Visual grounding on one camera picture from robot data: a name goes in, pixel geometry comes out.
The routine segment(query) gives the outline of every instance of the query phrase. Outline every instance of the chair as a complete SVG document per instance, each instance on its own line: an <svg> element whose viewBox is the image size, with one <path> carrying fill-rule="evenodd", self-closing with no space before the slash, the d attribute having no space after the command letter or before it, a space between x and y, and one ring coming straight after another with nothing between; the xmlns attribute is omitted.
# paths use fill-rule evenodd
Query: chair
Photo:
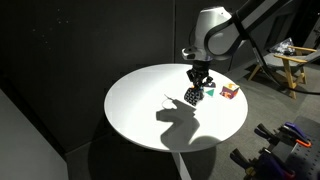
<svg viewBox="0 0 320 180"><path fill-rule="evenodd" d="M299 82L302 82L304 84L307 83L304 66L320 59L320 50L296 46L288 47L295 49L295 53L297 56L285 56L269 53L264 56L264 60L271 71L276 72L278 70L281 70L285 72L285 79L288 82L288 86L294 89ZM250 75L248 79L249 81L260 70L260 68L261 65L258 63L252 74ZM290 97L296 99L295 91L290 91Z"/></svg>

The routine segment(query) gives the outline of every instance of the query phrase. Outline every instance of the round white table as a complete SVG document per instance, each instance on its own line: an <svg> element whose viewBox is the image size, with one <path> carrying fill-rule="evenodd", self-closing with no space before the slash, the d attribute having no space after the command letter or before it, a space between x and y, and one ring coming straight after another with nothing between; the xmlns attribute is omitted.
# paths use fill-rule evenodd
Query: round white table
<svg viewBox="0 0 320 180"><path fill-rule="evenodd" d="M190 176L181 172L180 153L210 148L231 137L248 112L241 89L233 99L220 95L224 85L234 82L212 70L215 88L205 88L196 106L186 102L184 95L192 86L186 71L191 68L161 64L136 70L110 88L104 103L107 119L120 135L139 146L171 152L180 162L183 179Z"/></svg>

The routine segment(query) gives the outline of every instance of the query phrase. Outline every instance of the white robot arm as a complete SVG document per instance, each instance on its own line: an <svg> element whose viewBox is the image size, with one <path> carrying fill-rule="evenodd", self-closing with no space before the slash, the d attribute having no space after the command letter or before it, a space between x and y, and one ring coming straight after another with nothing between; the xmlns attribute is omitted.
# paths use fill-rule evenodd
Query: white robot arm
<svg viewBox="0 0 320 180"><path fill-rule="evenodd" d="M192 105L203 98L203 86L210 83L209 65L212 60L227 60L237 51L249 33L271 14L292 0L248 0L234 14L223 7L212 7L200 12L194 45L182 50L185 60L193 60L187 75L193 88L189 88L185 100Z"/></svg>

